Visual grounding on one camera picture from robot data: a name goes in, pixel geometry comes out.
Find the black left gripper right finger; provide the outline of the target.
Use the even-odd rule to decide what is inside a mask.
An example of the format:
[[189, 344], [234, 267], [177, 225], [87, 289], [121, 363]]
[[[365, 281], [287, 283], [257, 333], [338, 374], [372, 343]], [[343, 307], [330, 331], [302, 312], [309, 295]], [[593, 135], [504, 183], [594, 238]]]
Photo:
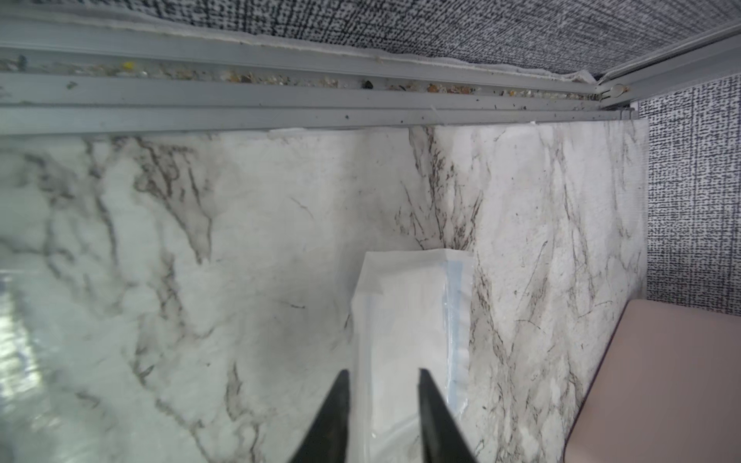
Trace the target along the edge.
[[475, 463], [476, 458], [425, 368], [420, 369], [418, 399], [424, 463]]

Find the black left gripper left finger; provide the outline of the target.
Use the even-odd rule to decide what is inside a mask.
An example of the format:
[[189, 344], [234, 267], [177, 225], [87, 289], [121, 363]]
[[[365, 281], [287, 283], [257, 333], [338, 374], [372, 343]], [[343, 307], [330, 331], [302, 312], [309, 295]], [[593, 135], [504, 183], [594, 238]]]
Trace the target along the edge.
[[345, 463], [349, 444], [350, 374], [341, 370], [290, 463]]

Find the white gauze packet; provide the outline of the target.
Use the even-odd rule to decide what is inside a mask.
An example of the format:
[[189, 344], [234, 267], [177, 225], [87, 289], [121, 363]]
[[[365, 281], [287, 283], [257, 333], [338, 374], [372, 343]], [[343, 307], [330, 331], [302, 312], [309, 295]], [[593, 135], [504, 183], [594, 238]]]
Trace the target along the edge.
[[454, 418], [468, 404], [474, 257], [368, 252], [351, 300], [349, 461], [397, 462], [420, 433], [419, 373]]

